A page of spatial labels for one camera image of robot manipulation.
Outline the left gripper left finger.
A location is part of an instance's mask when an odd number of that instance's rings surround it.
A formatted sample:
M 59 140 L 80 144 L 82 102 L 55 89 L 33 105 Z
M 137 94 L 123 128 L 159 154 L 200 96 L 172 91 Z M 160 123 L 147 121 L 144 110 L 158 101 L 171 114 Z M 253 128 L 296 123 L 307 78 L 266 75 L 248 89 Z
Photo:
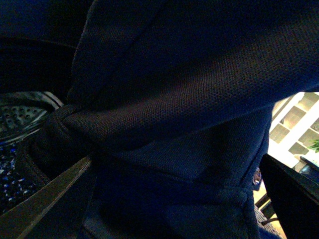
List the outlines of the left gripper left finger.
M 0 217 L 2 239 L 75 239 L 94 192 L 85 157 Z

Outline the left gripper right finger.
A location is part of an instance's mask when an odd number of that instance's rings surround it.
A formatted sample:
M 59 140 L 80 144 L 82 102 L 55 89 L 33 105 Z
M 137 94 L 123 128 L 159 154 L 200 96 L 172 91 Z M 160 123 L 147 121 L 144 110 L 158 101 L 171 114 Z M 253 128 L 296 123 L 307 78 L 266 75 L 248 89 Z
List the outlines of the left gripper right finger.
M 299 171 L 265 154 L 260 169 L 267 195 L 288 239 L 319 237 L 319 168 L 309 160 Z

